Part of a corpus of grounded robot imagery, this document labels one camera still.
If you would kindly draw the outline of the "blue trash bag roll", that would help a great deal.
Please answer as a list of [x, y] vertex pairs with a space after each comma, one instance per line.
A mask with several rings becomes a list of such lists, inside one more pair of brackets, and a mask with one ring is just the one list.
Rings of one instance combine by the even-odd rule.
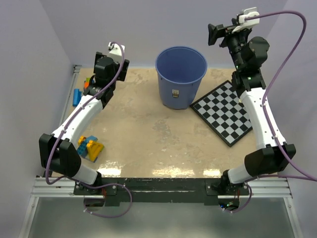
[[81, 101], [82, 91], [80, 89], [75, 88], [73, 91], [73, 100], [72, 100], [72, 106], [77, 107]]

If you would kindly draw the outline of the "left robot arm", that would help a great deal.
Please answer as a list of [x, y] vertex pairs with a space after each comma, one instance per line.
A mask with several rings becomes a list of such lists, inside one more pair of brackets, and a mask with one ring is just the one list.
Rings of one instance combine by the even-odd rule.
[[49, 172], [53, 171], [63, 178], [84, 183], [91, 194], [101, 192], [101, 174], [82, 163], [75, 143], [91, 120], [110, 101], [115, 82], [125, 79], [128, 65], [129, 60], [125, 59], [122, 46], [115, 46], [108, 55], [96, 53], [94, 74], [78, 106], [58, 129], [39, 138], [41, 165], [46, 170], [47, 184], [54, 184], [49, 180]]

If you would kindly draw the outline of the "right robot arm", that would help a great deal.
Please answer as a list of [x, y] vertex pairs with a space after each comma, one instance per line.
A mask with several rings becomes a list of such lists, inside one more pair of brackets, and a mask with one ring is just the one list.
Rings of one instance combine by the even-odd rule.
[[285, 170], [289, 161], [282, 154], [279, 145], [290, 159], [296, 154], [294, 144], [286, 142], [274, 120], [265, 94], [266, 84], [261, 66], [267, 60], [269, 43], [263, 37], [248, 39], [251, 29], [234, 31], [235, 26], [208, 25], [208, 45], [221, 38], [221, 48], [228, 48], [235, 71], [232, 85], [238, 98], [245, 106], [256, 136], [256, 151], [245, 156], [242, 165], [225, 170], [213, 190], [221, 195], [231, 195], [244, 182], [261, 175], [270, 175]]

